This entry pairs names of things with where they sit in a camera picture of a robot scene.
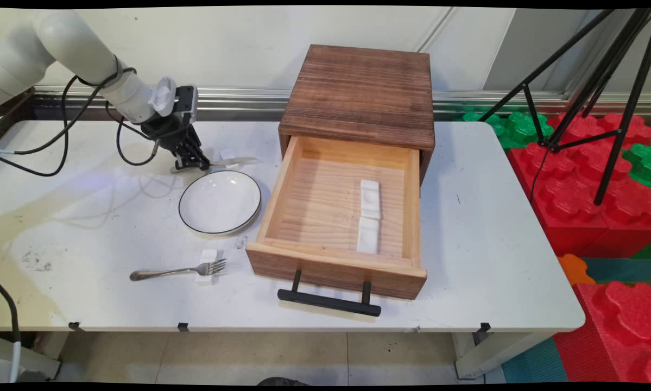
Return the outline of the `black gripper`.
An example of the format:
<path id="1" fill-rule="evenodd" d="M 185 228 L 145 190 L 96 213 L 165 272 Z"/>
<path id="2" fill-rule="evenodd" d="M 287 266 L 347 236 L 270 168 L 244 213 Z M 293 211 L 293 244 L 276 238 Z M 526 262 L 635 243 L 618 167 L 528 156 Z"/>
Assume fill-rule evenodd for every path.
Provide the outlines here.
<path id="1" fill-rule="evenodd" d="M 182 116 L 172 113 L 162 117 L 158 113 L 141 122 L 142 132 L 151 140 L 159 140 L 162 149 L 176 156 L 175 171 L 191 168 L 208 170 L 211 161 L 201 149 L 201 141 L 194 127 L 189 123 L 193 117 L 189 113 Z"/>

